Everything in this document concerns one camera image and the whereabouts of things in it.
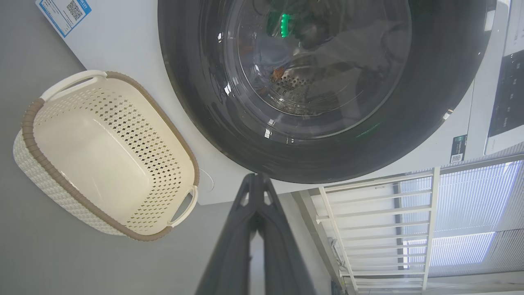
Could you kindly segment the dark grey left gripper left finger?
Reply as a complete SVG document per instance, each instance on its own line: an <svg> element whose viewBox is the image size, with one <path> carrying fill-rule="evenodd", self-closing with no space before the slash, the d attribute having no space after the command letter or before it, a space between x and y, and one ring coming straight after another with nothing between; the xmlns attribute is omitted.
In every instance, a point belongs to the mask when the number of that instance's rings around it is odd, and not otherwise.
<svg viewBox="0 0 524 295"><path fill-rule="evenodd" d="M244 177L221 231L210 261L195 293L197 295L247 295L250 282L251 233L256 230L255 202L250 197L256 187L256 175Z"/></svg>

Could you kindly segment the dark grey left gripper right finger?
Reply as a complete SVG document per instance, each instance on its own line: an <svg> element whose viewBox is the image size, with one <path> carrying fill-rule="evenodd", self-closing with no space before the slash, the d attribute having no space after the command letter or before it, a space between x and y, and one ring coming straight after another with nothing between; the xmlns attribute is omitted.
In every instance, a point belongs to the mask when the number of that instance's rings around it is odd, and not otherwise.
<svg viewBox="0 0 524 295"><path fill-rule="evenodd" d="M264 239L265 293L314 295L316 290L273 183L264 174L258 175L258 181L262 189L258 213Z"/></svg>

